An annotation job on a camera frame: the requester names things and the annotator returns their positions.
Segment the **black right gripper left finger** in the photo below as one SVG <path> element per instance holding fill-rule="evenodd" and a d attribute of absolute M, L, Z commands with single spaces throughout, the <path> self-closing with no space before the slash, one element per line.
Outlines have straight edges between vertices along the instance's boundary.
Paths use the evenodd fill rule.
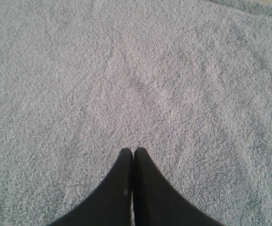
<path fill-rule="evenodd" d="M 123 148 L 107 176 L 82 203 L 52 226 L 129 226 L 133 154 Z"/>

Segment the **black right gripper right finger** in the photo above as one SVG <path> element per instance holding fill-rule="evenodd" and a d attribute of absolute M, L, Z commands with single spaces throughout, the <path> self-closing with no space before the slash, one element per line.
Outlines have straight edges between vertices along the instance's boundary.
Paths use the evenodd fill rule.
<path fill-rule="evenodd" d="M 220 226 L 184 199 L 164 178 L 145 148 L 134 155 L 133 205 L 136 226 Z"/>

